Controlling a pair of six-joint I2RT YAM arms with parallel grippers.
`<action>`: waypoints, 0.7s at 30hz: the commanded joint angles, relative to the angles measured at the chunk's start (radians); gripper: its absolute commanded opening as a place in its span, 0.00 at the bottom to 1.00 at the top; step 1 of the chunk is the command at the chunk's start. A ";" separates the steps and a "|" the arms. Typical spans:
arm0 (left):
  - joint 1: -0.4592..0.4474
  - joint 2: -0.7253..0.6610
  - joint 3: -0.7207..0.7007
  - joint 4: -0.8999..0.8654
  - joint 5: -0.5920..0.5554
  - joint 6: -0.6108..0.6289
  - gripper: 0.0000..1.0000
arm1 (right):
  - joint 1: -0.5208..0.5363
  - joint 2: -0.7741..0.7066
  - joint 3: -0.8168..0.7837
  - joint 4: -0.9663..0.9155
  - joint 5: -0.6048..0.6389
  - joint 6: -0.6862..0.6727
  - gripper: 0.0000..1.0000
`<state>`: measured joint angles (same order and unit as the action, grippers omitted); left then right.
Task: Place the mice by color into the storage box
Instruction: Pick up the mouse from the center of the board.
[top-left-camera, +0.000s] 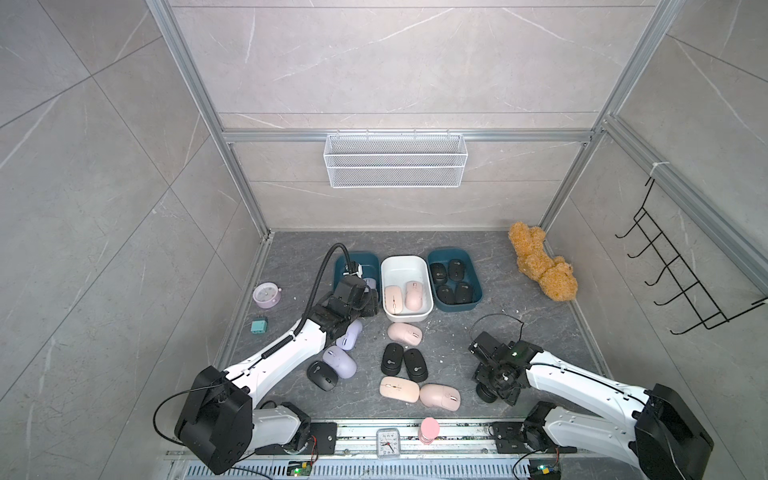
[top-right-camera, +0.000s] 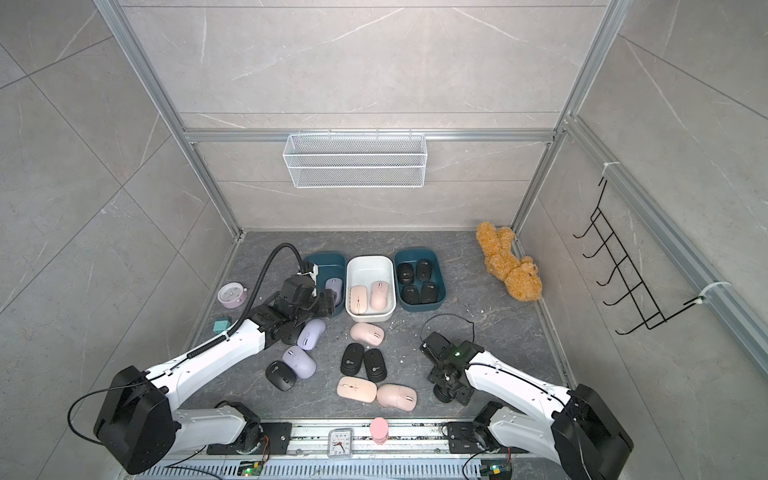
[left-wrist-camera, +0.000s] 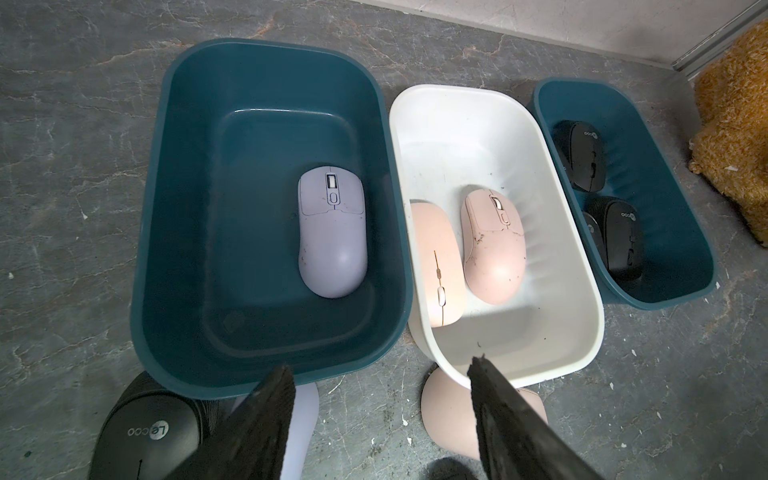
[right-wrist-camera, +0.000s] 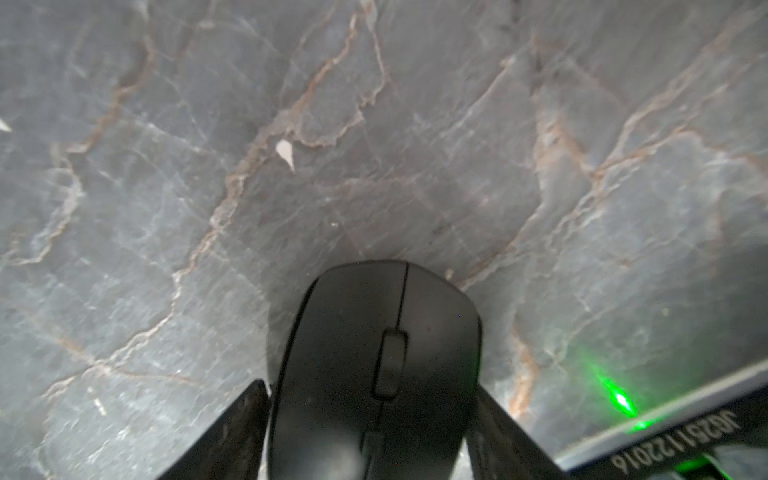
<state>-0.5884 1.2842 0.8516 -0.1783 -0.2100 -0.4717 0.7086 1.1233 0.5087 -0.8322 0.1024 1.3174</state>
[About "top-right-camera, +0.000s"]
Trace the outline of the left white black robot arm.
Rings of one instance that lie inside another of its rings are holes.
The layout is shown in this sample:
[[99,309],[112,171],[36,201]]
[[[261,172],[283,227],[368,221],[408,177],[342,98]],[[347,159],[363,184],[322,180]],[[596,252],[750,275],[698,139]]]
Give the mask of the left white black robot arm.
[[259,416],[243,403],[209,409],[183,403],[230,367],[281,341],[305,323],[334,313],[337,295],[297,274],[280,291],[203,345],[145,371],[129,366],[110,385],[93,427],[97,440],[129,474],[140,474],[169,454],[224,445],[249,454],[263,437]]

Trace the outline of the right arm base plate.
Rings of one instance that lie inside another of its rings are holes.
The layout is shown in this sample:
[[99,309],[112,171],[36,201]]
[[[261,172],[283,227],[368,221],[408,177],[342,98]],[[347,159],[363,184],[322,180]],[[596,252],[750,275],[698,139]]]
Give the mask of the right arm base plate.
[[496,452],[500,444],[494,439],[487,425],[479,422],[446,422],[442,432],[454,454],[474,454],[483,451]]

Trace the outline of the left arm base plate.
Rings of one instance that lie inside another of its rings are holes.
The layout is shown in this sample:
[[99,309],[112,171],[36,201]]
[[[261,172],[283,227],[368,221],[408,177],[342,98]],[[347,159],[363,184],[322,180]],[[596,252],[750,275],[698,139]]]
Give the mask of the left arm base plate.
[[262,455],[268,447],[270,455],[285,455],[291,440],[291,422],[267,422],[260,425],[261,438],[252,450],[238,450],[233,445],[214,444],[206,449],[208,455]]

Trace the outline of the purple mouse bottom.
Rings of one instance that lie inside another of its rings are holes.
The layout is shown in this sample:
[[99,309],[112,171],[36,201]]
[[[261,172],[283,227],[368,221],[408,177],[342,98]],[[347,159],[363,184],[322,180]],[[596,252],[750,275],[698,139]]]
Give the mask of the purple mouse bottom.
[[333,292],[335,306],[338,306],[343,302],[344,285],[341,278],[329,278],[325,283],[325,288]]

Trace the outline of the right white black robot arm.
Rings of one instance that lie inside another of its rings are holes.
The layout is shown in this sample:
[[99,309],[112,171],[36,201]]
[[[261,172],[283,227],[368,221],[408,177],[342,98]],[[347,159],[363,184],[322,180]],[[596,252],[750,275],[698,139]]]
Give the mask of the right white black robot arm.
[[433,332],[420,350],[433,364],[428,380],[443,403],[494,397],[473,420],[486,451],[517,448],[560,465],[571,479],[617,479],[634,443],[591,387],[554,385],[505,364],[471,341],[455,346]]

